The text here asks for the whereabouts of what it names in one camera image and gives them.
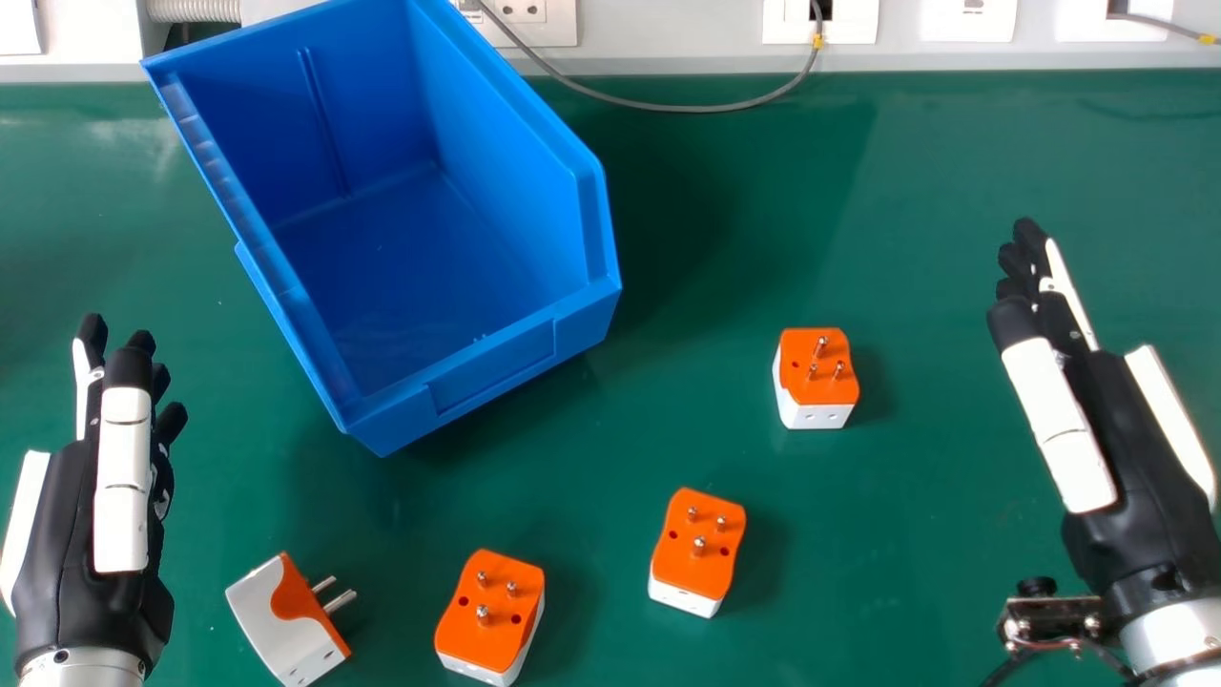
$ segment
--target robotic hand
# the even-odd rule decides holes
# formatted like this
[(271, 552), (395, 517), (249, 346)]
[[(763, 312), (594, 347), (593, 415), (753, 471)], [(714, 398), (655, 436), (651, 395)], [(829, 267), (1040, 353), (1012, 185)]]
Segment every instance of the robotic hand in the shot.
[(137, 331), (104, 361), (106, 323), (87, 315), (72, 340), (76, 442), (26, 454), (0, 555), (20, 687), (139, 687), (170, 641), (161, 521), (187, 412), (156, 412), (170, 375), (155, 348)]
[[(1173, 384), (1151, 347), (1099, 348), (1034, 221), (1015, 225), (999, 260), (988, 327), (1067, 510), (1068, 558), (1095, 594), (1021, 583), (998, 624), (1010, 664), (1085, 646), (1137, 685), (1221, 685), (1216, 476)], [(1103, 647), (1115, 643), (1131, 669)]]

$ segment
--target blue plastic bin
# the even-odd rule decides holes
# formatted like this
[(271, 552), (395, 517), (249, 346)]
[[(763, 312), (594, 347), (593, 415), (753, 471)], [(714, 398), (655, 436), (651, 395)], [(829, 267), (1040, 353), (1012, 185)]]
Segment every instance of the blue plastic bin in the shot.
[(602, 166), (447, 0), (331, 0), (144, 68), (327, 411), (375, 454), (606, 337)]

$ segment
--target black knob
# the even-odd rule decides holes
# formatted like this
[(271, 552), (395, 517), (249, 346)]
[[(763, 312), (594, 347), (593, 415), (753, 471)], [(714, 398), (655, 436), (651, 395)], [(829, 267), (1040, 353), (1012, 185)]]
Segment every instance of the black knob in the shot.
[(1055, 597), (1056, 581), (1050, 577), (1027, 577), (1017, 583), (1020, 597)]

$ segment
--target white flexible tube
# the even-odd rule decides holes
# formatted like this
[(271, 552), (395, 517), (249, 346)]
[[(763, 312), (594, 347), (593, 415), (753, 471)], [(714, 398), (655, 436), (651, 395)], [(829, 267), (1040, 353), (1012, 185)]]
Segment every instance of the white flexible tube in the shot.
[(149, 18), (158, 23), (242, 22), (242, 0), (148, 0)]

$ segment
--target green tabletop surface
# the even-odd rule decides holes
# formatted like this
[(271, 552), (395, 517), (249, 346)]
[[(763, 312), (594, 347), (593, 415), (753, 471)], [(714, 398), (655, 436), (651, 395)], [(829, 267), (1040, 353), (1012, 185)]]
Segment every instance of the green tabletop surface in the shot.
[[(780, 79), (598, 83), (711, 103)], [(325, 685), (474, 685), (432, 632), (481, 547), (546, 570), (521, 687), (977, 683), (1018, 578), (1083, 591), (984, 323), (1022, 215), (1060, 240), (1104, 345), (1156, 343), (1221, 449), (1221, 71), (816, 74), (707, 117), (537, 87), (607, 168), (610, 334), (387, 460), (331, 423), (149, 88), (0, 88), (0, 494), (27, 449), (71, 439), (85, 311), (151, 329), (190, 412), (150, 687), (276, 683), (223, 591), (281, 550), (360, 594)], [(789, 326), (851, 337), (844, 431), (780, 426)], [(711, 621), (645, 589), (683, 486), (748, 513)], [(0, 621), (6, 660), (12, 639)], [(1115, 682), (1060, 655), (1013, 685)]]

